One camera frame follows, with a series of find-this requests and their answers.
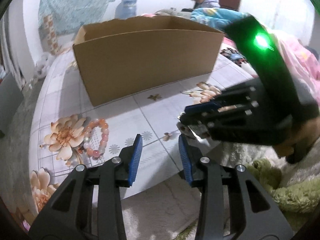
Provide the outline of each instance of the bracelet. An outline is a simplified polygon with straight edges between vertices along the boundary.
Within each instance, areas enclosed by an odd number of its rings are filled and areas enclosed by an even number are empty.
[[[95,127],[101,128],[102,139],[99,144],[98,150],[93,150],[90,146],[91,132]],[[109,125],[104,119],[96,119],[88,124],[84,129],[84,144],[83,148],[87,151],[88,157],[92,157],[93,160],[97,160],[101,155],[105,153],[107,143],[109,140]]]

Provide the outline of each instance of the gray floor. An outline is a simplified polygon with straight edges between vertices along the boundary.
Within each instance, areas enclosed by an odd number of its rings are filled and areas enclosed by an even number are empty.
[[[7,134],[0,139],[0,196],[10,212],[18,207],[26,213],[33,204],[28,167],[29,135],[42,83],[39,81],[31,90],[23,90],[24,100]]]

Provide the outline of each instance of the green light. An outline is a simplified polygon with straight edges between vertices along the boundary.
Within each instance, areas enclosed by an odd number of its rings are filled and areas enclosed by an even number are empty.
[[[258,33],[256,35],[254,39],[254,44],[263,50],[266,50],[266,49],[274,50],[273,47],[269,45],[269,38],[263,33]]]

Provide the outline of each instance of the brown cardboard box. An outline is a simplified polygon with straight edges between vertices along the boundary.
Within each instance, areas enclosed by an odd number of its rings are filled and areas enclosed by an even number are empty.
[[[73,45],[93,106],[212,71],[224,34],[174,16],[84,25]]]

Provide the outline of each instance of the blue water jug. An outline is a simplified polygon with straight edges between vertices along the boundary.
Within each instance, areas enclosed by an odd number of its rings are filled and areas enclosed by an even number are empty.
[[[137,0],[122,0],[119,18],[122,20],[137,16]]]

